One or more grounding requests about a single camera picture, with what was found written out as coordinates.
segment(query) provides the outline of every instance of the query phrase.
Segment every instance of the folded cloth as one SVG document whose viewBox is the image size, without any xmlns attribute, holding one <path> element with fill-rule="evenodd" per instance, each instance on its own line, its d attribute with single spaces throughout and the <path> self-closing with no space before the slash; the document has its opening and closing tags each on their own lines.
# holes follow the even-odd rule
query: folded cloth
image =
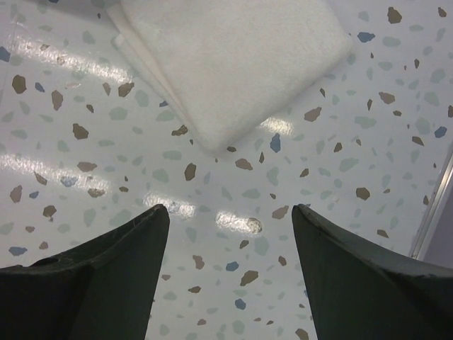
<svg viewBox="0 0 453 340">
<path fill-rule="evenodd" d="M 198 142 L 219 151 L 351 48 L 324 0 L 120 0 L 115 44 Z"/>
</svg>

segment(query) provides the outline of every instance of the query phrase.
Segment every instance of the blue speckle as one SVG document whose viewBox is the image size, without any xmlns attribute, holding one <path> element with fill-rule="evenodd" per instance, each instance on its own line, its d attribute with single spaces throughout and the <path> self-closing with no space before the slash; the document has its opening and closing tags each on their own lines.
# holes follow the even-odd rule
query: blue speckle
<svg viewBox="0 0 453 340">
<path fill-rule="evenodd" d="M 35 83 L 35 89 L 37 89 L 39 92 L 45 92 L 40 83 Z"/>
<path fill-rule="evenodd" d="M 238 263 L 236 261 L 228 263 L 226 265 L 226 270 L 227 271 L 235 271 L 237 268 L 239 268 L 239 265 L 238 265 Z"/>
<path fill-rule="evenodd" d="M 1 46 L 0 47 L 0 60 L 3 60 L 4 62 L 9 62 L 10 56 L 11 56 L 11 53 L 8 52 L 5 47 Z"/>
<path fill-rule="evenodd" d="M 79 179 L 77 177 L 63 176 L 59 181 L 67 188 L 73 186 Z"/>
<path fill-rule="evenodd" d="M 436 138 L 442 138 L 445 136 L 445 133 L 447 133 L 447 128 L 445 126 L 441 126 L 434 132 L 434 135 Z"/>
<path fill-rule="evenodd" d="M 21 246 L 12 246 L 10 249 L 9 249 L 9 252 L 11 254 L 13 254 L 13 256 L 19 256 L 19 255 L 22 255 L 24 254 L 25 252 L 27 251 L 26 248 L 22 248 Z"/>
<path fill-rule="evenodd" d="M 368 32 L 360 32 L 359 34 L 357 34 L 357 38 L 359 38 L 359 40 L 362 43 L 368 43 L 369 41 L 373 40 L 375 37 L 376 36 L 373 33 L 368 33 Z"/>
<path fill-rule="evenodd" d="M 280 145 L 280 135 L 278 133 L 275 134 L 274 137 L 272 137 L 272 140 L 270 141 L 270 148 L 275 152 L 279 152 L 282 147 Z"/>
<path fill-rule="evenodd" d="M 244 309 L 246 309 L 246 306 L 247 306 L 247 304 L 242 299 L 238 299 L 238 300 L 234 301 L 234 304 L 235 304 L 236 308 L 238 308 L 239 310 L 244 310 Z"/>
</svg>

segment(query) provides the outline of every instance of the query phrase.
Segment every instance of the folded white towel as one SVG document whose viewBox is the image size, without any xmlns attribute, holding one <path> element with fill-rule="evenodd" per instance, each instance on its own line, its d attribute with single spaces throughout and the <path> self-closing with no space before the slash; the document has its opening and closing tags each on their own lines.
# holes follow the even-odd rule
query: folded white towel
<svg viewBox="0 0 453 340">
<path fill-rule="evenodd" d="M 351 48 L 324 0 L 121 0 L 121 53 L 212 151 L 229 146 Z"/>
</svg>

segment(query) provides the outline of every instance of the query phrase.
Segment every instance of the terrazzo tabletop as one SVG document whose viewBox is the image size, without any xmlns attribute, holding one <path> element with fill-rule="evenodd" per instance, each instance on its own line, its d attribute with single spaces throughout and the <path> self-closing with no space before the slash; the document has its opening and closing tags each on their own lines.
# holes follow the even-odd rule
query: terrazzo tabletop
<svg viewBox="0 0 453 340">
<path fill-rule="evenodd" d="M 315 339 L 292 206 L 407 255 L 453 129 L 453 2 L 330 2 L 354 52 L 216 158 L 115 50 L 107 0 L 0 1 L 0 266 L 163 203 L 149 339 Z"/>
</svg>

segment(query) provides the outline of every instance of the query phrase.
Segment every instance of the white speckled table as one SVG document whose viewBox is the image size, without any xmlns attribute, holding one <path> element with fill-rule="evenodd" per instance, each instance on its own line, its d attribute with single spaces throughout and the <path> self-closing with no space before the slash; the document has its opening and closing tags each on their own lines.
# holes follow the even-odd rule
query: white speckled table
<svg viewBox="0 0 453 340">
<path fill-rule="evenodd" d="M 215 159 L 115 51 L 106 2 L 0 0 L 0 265 L 163 203 L 150 339 L 315 339 L 290 209 L 409 252 L 452 141 L 453 3 L 331 1 L 354 53 Z"/>
</svg>

